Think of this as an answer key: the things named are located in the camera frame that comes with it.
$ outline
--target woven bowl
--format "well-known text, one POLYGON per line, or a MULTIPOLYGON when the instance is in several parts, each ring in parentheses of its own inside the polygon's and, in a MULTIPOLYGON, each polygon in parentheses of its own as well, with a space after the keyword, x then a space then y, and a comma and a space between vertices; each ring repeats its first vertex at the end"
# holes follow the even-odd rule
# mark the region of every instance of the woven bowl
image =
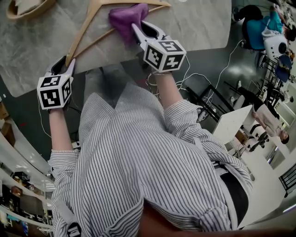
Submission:
POLYGON ((43 12, 48 10, 52 5, 54 5, 55 2, 56 2, 56 0, 45 0, 41 5, 39 5, 38 7, 33 9, 32 11, 18 16, 17 15, 18 7, 15 6, 15 1, 12 0, 8 6, 7 11, 6 11, 6 16, 10 20, 18 20, 18 19, 28 20, 28 19, 31 19, 33 17, 36 17, 36 16, 42 14, 43 12))

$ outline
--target brown box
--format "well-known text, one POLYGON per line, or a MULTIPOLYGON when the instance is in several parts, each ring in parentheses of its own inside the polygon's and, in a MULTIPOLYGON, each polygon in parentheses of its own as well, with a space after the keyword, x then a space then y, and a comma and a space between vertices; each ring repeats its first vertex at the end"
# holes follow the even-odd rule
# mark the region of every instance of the brown box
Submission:
POLYGON ((3 102, 0 102, 0 119, 5 119, 9 117, 9 114, 3 104, 3 102))
POLYGON ((12 131, 12 126, 8 122, 5 122, 3 124, 3 127, 1 128, 1 133, 6 138, 6 140, 10 143, 11 146, 14 146, 15 144, 15 137, 12 131))
POLYGON ((245 144, 247 142, 247 140, 249 139, 249 137, 243 133, 242 131, 238 130, 238 132, 236 133, 235 137, 239 140, 239 142, 241 144, 245 144))

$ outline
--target white cube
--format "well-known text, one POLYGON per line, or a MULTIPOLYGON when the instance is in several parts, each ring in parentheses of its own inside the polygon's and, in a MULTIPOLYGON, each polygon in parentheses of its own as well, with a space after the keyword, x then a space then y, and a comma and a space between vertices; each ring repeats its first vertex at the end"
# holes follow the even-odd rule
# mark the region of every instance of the white cube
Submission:
POLYGON ((179 70, 186 51, 178 40, 147 42, 144 61, 159 72, 179 70))
POLYGON ((70 98, 71 75, 40 77, 37 93, 42 109, 63 108, 70 98))

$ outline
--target person in teal shirt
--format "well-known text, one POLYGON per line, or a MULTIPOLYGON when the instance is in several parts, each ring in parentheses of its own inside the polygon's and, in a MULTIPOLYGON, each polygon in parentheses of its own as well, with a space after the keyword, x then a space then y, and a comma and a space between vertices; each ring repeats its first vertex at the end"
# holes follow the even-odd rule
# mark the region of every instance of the person in teal shirt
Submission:
POLYGON ((282 14, 275 8, 270 8, 270 15, 263 17, 260 9, 254 5, 248 5, 238 11, 237 8, 233 10, 232 19, 235 21, 245 18, 242 32, 246 40, 242 45, 246 49, 265 50, 262 32, 266 26, 269 30, 278 31, 284 34, 286 39, 294 41, 296 37, 296 28, 287 28, 285 19, 282 14))

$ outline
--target gray pants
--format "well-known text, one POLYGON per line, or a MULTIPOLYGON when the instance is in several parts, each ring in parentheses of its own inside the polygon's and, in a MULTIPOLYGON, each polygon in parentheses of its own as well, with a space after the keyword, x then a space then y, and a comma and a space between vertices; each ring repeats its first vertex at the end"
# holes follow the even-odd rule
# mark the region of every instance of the gray pants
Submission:
POLYGON ((109 105, 115 108, 127 83, 136 84, 125 73, 121 64, 113 64, 86 72, 84 103, 92 93, 97 93, 109 105))

